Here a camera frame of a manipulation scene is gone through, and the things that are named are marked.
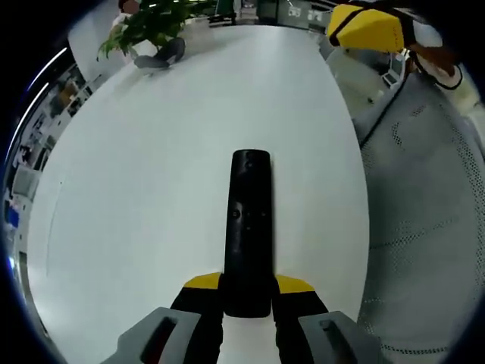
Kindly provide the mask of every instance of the gray gripper part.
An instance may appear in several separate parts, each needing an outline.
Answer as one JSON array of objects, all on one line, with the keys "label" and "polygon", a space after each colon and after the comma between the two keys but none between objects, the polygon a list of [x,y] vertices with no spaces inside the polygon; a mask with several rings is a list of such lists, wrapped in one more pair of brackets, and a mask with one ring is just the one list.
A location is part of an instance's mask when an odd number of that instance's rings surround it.
[{"label": "gray gripper part", "polygon": [[299,323],[315,364],[384,362],[379,340],[340,311],[302,316]]},{"label": "gray gripper part", "polygon": [[175,326],[167,339],[158,362],[160,364],[182,364],[190,338],[199,319],[200,314],[198,313],[159,307],[124,332],[118,338],[116,353],[102,364],[143,364],[143,350],[164,320],[170,320]]}]

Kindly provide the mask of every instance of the remote control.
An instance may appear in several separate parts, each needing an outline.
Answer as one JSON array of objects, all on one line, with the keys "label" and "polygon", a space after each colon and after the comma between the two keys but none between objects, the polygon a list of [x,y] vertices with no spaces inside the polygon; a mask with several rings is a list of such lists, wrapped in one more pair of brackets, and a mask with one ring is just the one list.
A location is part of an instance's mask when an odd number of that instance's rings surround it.
[{"label": "remote control", "polygon": [[272,201],[269,153],[255,149],[234,152],[220,282],[224,311],[229,316],[270,314],[274,284]]}]

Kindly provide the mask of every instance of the white tabletop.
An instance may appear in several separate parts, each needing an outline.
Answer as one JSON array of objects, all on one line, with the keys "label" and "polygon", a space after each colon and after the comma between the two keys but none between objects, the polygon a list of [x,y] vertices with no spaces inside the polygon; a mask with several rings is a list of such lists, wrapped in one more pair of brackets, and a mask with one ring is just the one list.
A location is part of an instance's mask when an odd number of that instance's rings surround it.
[{"label": "white tabletop", "polygon": [[[80,109],[39,183],[28,236],[40,316],[69,363],[100,362],[184,282],[221,271],[232,153],[269,151],[277,273],[356,319],[368,259],[364,169],[308,34],[214,31],[153,77],[127,65]],[[271,317],[224,318],[219,362],[279,362]]]}]

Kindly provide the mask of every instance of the ceiling light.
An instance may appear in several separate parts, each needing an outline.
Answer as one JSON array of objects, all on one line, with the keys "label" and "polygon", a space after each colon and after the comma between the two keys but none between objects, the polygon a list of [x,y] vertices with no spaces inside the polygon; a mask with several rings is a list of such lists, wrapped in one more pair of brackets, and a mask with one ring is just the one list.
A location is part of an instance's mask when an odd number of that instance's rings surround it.
[{"label": "ceiling light", "polygon": [[27,117],[27,115],[29,114],[30,112],[30,109],[34,106],[34,104],[36,103],[37,99],[42,95],[42,93],[45,91],[45,89],[47,88],[47,86],[49,85],[49,82],[47,82],[43,88],[41,88],[41,90],[39,91],[39,93],[37,93],[36,97],[34,97],[34,99],[32,100],[32,102],[30,103],[29,107],[27,108],[27,110],[23,113],[23,116],[22,118],[20,119],[20,121],[18,122],[18,125],[17,125],[17,129],[15,129],[15,132],[14,132],[14,136],[12,137],[12,141],[10,142],[10,146],[8,147],[8,151],[7,151],[7,155],[10,154],[10,149],[12,148],[12,146],[14,145],[14,142],[15,142],[15,139],[17,138],[17,134],[20,130],[20,127],[22,126],[23,124],[23,121],[25,120],[25,118]]},{"label": "ceiling light", "polygon": [[47,69],[47,67],[50,66],[56,59],[58,59],[59,57],[61,57],[61,55],[64,52],[66,52],[66,51],[67,51],[67,47],[65,47],[64,49],[62,49],[57,55],[55,55],[54,57],[52,57],[52,59],[45,64],[45,66],[43,67],[43,69],[40,70],[40,72],[37,74],[36,78],[34,78],[33,81],[30,83],[29,87],[27,88],[27,91],[30,89],[30,87],[32,87],[32,85],[34,84],[34,82],[37,81],[37,79]]}]

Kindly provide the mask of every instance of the wall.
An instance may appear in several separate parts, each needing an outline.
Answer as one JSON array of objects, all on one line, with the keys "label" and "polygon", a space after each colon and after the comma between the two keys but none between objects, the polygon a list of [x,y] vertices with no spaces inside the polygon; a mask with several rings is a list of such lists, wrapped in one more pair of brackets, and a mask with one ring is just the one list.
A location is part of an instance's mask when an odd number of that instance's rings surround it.
[{"label": "wall", "polygon": [[94,80],[100,74],[107,80],[124,65],[120,52],[112,52],[109,58],[98,56],[99,46],[108,38],[113,20],[118,16],[117,0],[106,0],[81,20],[69,31],[67,39],[74,59],[87,81]]}]

